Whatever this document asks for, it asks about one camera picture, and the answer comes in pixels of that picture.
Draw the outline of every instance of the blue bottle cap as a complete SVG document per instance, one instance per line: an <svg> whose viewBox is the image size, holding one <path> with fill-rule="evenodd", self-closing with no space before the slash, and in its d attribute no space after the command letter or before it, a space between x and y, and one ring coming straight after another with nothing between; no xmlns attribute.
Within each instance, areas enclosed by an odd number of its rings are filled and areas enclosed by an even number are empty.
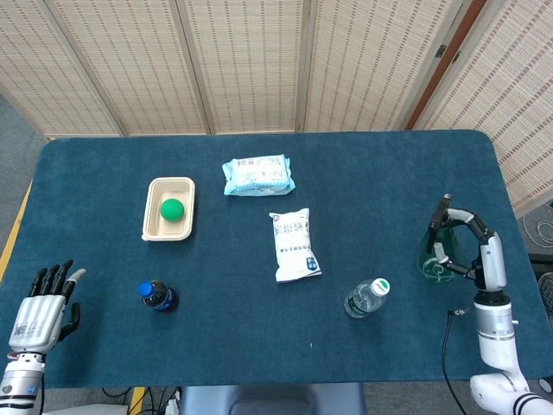
<svg viewBox="0 0 553 415"><path fill-rule="evenodd" d="M138 292L141 297L152 297L156 292L156 287L150 281L144 281L138 285Z"/></svg>

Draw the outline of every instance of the yellow tape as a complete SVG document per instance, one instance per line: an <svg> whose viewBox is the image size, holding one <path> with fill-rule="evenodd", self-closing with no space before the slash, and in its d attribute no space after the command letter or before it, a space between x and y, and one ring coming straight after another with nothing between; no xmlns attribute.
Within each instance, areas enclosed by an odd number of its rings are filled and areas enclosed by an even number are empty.
<svg viewBox="0 0 553 415"><path fill-rule="evenodd" d="M27 188L27 193L25 194L25 197L21 202L21 206L19 207L16 221L14 222L14 226L11 228L10 235L8 236L8 241L6 242L6 246L2 251L2 257L0 257L0 283L2 282L3 274L6 272L6 268L8 268L8 262L10 261L11 253L13 252L14 245L16 244L17 234L19 233L19 226L21 225L21 219L23 217L23 213L25 212L25 207L27 206L27 200L29 198L32 184L33 183L31 182L29 184L29 187Z"/></svg>
<svg viewBox="0 0 553 415"><path fill-rule="evenodd" d="M143 386L135 387L132 390L132 400L130 401L130 413L129 415L138 415L142 410L142 403L146 396L146 388Z"/></svg>

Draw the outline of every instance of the dark soda bottle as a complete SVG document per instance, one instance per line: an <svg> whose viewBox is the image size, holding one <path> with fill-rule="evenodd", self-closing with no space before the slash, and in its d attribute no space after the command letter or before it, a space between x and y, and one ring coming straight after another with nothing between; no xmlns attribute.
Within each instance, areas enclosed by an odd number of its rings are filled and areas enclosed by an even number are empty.
<svg viewBox="0 0 553 415"><path fill-rule="evenodd" d="M175 290L158 280L144 281L138 285L142 302L157 311L169 313L179 305Z"/></svg>

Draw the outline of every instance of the beige container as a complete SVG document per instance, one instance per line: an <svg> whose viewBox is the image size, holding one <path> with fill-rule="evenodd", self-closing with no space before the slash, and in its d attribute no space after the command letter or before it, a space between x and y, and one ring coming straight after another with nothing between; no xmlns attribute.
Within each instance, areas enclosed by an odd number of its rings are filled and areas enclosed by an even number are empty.
<svg viewBox="0 0 553 415"><path fill-rule="evenodd" d="M188 177L158 177L149 184L144 210L143 240L171 241L186 239L192 232L194 218L194 182ZM178 222L164 220L162 203L177 199L184 205L184 218Z"/></svg>

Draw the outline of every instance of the light blue package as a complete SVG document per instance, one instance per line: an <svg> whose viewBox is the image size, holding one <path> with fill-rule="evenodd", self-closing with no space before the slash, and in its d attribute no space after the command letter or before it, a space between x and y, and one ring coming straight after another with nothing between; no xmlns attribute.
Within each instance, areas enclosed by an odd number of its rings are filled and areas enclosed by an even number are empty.
<svg viewBox="0 0 553 415"><path fill-rule="evenodd" d="M286 195L296 188L291 177L290 160L284 154L232 159L223 164L225 195Z"/></svg>

